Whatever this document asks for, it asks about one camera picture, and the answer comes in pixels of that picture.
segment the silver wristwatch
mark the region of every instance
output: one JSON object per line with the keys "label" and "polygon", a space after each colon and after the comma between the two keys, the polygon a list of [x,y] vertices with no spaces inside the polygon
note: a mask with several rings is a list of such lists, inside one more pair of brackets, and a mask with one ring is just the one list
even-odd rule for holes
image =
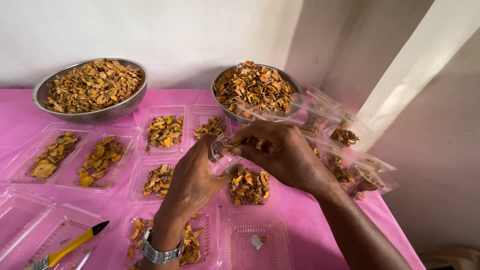
{"label": "silver wristwatch", "polygon": [[140,254],[142,254],[145,258],[149,259],[151,262],[155,264],[164,264],[181,257],[181,253],[183,249],[183,236],[181,237],[180,243],[177,246],[177,248],[175,248],[172,251],[161,252],[161,251],[155,250],[150,244],[151,235],[152,235],[152,228],[149,228],[144,235],[144,239],[140,247]]}

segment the forearm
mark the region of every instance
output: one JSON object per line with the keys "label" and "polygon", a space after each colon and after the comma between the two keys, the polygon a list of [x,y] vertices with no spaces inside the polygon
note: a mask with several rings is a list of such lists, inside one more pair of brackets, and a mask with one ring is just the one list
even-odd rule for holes
{"label": "forearm", "polygon": [[[154,217],[150,244],[154,249],[162,252],[175,249],[180,242],[181,231],[187,221],[187,217],[176,215],[175,211],[167,204],[162,204]],[[166,264],[154,264],[143,258],[141,270],[176,270],[179,265],[179,260],[173,260]]]}
{"label": "forearm", "polygon": [[337,183],[313,194],[348,266],[411,270],[400,252]]}

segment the knife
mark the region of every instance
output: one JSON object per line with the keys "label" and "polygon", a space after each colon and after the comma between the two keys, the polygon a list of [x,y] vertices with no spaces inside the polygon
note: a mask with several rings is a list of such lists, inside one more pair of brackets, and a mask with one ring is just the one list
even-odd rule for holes
{"label": "knife", "polygon": [[76,249],[81,244],[88,241],[90,238],[94,237],[95,235],[99,234],[107,225],[109,221],[104,221],[100,224],[93,226],[92,228],[88,229],[82,235],[77,237],[73,240],[70,244],[66,245],[60,251],[55,253],[49,254],[45,258],[41,259],[40,261],[32,264],[31,266],[25,268],[24,270],[45,270],[51,267],[54,267],[57,262],[63,258],[63,256],[67,255],[70,251]]}

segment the fingernail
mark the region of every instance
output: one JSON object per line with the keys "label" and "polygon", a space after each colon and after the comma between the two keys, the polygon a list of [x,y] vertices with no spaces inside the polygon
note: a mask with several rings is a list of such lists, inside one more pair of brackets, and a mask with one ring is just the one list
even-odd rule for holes
{"label": "fingernail", "polygon": [[238,148],[238,147],[233,148],[232,149],[232,154],[234,154],[235,156],[240,156],[240,154],[241,154],[240,148]]}

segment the yellow knife handle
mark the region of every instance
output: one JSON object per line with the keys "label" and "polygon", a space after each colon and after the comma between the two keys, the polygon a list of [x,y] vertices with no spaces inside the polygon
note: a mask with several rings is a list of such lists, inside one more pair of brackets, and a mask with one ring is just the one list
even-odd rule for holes
{"label": "yellow knife handle", "polygon": [[62,248],[60,251],[50,254],[48,256],[48,267],[54,267],[57,264],[57,262],[61,258],[63,258],[63,256],[68,254],[70,251],[76,249],[78,246],[85,243],[86,241],[88,241],[88,239],[94,236],[95,235],[93,234],[92,228],[90,228],[86,232],[84,232],[82,235],[80,235],[77,239],[73,240],[70,244]]}

